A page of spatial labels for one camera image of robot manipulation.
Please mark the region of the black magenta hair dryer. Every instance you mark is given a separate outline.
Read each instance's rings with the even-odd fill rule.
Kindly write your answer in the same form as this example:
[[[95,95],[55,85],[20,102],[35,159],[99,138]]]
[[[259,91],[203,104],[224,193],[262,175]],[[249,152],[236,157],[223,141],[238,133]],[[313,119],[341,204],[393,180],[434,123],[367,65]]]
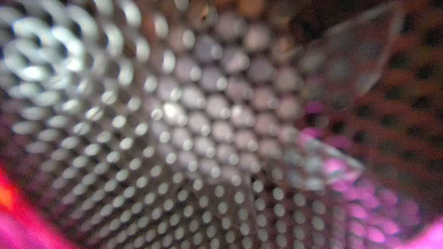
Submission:
[[[3,249],[440,249],[443,0],[1,0]]]

